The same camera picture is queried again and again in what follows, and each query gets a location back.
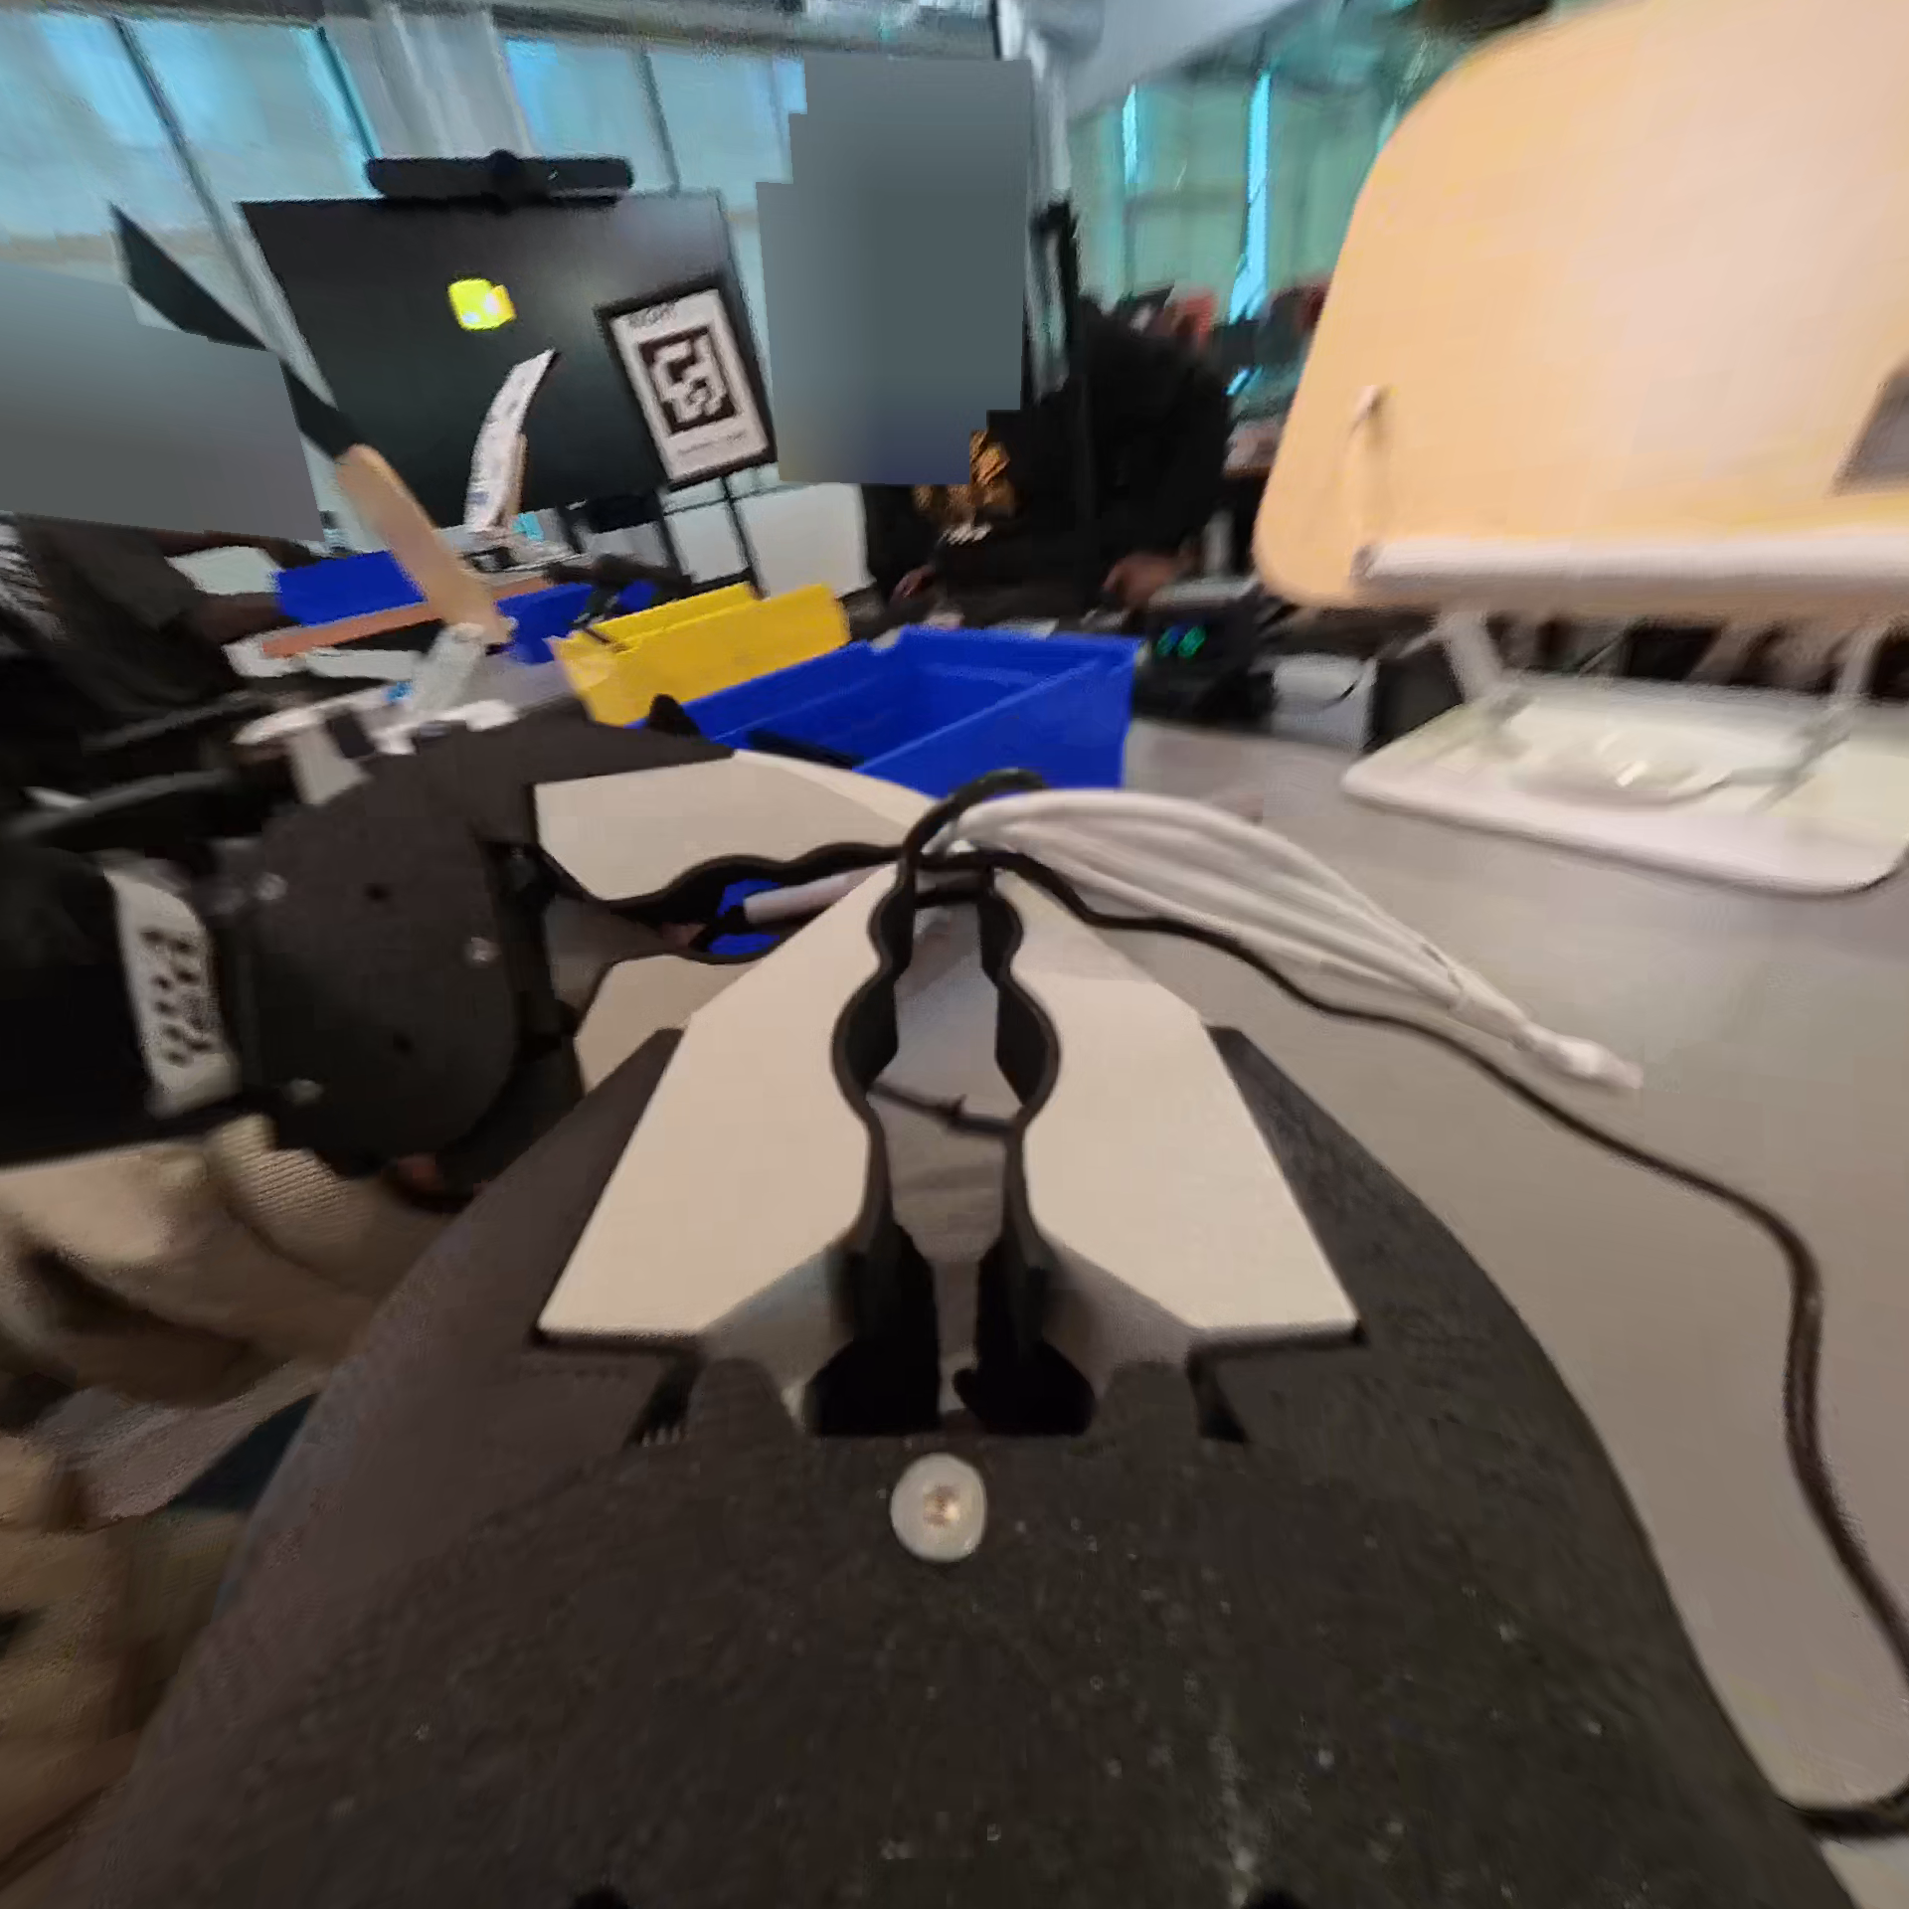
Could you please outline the framed marker tag board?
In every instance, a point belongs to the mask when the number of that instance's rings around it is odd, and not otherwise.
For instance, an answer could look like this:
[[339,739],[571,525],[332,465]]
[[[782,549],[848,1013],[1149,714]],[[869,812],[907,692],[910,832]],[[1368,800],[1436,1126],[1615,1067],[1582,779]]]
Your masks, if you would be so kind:
[[726,276],[603,302],[593,322],[642,411],[663,488],[775,465],[767,379]]

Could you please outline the wooden board stand white base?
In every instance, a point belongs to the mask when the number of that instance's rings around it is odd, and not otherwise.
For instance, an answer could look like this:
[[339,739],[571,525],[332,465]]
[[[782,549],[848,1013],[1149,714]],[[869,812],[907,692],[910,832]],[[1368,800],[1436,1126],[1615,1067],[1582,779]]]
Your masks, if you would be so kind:
[[1599,2],[1376,157],[1254,528],[1429,614],[1348,798],[1792,898],[1906,870],[1906,5]]
[[481,673],[481,663],[512,643],[514,620],[504,612],[504,603],[542,592],[549,576],[538,567],[512,575],[478,575],[470,567],[441,536],[389,461],[368,444],[355,444],[339,455],[335,477],[355,518],[385,539],[387,553],[417,585],[420,607],[393,607],[267,634],[258,638],[258,653],[298,660],[315,650],[342,650],[351,643],[370,643],[378,634],[396,634],[414,620],[439,621],[441,634],[412,675],[410,702],[417,715],[441,719],[476,700],[473,683]]

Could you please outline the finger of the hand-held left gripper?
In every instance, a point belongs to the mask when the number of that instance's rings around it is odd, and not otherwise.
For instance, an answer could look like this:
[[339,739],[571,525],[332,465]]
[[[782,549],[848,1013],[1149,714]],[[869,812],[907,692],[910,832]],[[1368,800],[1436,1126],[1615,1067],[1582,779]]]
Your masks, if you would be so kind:
[[657,1035],[679,1035],[693,1013],[747,977],[762,957],[703,959],[681,952],[612,965],[575,1031],[582,1092],[613,1077]]
[[822,873],[889,852],[933,798],[865,772],[731,752],[616,776],[539,781],[535,840],[565,884],[606,906],[687,896],[706,874]]

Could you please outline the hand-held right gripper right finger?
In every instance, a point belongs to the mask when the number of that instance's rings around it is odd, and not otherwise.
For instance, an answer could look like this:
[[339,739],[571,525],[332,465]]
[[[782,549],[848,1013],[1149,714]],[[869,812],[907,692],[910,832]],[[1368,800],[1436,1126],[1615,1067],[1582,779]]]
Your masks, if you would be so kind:
[[995,1066],[1015,1097],[980,1369],[1348,1347],[1362,1322],[1210,1026],[1029,879],[980,904]]

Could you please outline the yellow plastic bin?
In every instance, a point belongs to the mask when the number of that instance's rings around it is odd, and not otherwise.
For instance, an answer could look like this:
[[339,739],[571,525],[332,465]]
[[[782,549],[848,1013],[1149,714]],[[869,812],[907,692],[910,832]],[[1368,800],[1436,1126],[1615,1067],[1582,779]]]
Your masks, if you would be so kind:
[[552,656],[598,724],[637,727],[659,695],[693,705],[848,643],[848,607],[826,585],[775,597],[726,585],[576,629]]

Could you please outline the blue plastic bin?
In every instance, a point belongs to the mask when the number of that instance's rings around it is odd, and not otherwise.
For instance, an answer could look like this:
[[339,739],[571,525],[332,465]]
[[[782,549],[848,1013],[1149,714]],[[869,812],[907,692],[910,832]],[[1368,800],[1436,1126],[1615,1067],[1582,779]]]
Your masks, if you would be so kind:
[[731,749],[860,772],[933,798],[1007,769],[1055,789],[1116,789],[1139,647],[1106,634],[907,629],[740,683],[686,714]]
[[[524,650],[616,614],[620,606],[652,607],[687,587],[679,567],[616,553],[559,556],[481,575],[478,583],[497,606],[504,643]],[[427,603],[423,587],[389,553],[331,556],[282,572],[275,606],[289,620],[264,638],[264,653],[275,660],[343,650],[451,620]]]

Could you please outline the black device with green lights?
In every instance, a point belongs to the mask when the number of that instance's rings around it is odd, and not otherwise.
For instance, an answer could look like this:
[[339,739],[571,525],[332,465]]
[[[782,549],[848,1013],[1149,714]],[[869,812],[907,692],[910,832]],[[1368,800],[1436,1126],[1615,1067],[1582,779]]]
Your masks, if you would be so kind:
[[1274,600],[1257,579],[1183,579],[1137,614],[1133,715],[1244,729],[1275,707]]

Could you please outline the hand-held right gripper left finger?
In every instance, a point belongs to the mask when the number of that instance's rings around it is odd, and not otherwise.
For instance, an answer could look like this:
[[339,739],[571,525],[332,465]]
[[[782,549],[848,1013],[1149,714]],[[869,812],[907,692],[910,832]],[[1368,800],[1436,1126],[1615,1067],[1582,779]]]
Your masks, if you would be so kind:
[[691,1013],[539,1339],[750,1360],[808,1421],[916,1418],[916,1245],[873,1107],[912,937],[907,873],[873,873]]

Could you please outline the black display screen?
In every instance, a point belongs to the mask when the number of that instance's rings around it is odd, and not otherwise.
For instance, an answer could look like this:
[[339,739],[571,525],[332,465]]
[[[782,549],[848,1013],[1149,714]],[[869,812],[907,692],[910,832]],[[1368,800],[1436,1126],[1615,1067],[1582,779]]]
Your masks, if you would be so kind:
[[[556,360],[525,418],[524,506],[555,511],[663,491],[642,411],[593,322],[612,298],[726,276],[741,298],[717,192],[616,201],[245,201],[250,239],[335,410],[439,525],[463,521],[481,423],[507,376]],[[517,322],[463,332],[456,278],[508,286]]]

